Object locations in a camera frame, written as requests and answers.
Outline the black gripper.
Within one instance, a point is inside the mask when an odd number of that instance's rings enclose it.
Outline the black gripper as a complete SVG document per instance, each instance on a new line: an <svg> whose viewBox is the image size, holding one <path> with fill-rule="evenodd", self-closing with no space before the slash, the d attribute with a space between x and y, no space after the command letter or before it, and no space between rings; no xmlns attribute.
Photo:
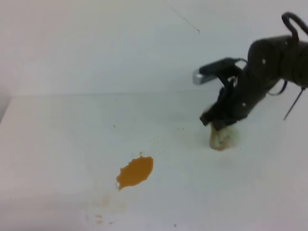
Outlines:
<svg viewBox="0 0 308 231"><path fill-rule="evenodd" d="M204 126L211 123L215 130L222 130L246 119L278 81L284 79L281 65L285 51L284 39L255 41L242 72L223 85L217 101L200 115L201 123Z"/></svg>

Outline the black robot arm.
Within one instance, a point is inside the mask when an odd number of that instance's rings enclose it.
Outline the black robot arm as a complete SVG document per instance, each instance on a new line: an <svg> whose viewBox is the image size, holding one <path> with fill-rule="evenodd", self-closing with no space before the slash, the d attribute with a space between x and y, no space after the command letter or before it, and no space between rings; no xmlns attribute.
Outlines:
<svg viewBox="0 0 308 231"><path fill-rule="evenodd" d="M204 84L218 78L223 87L217 101L200 116L204 126L219 131L250 114L281 79L308 87L308 44L291 36L264 38L252 43L244 68L239 58L223 58L200 67L194 78Z"/></svg>

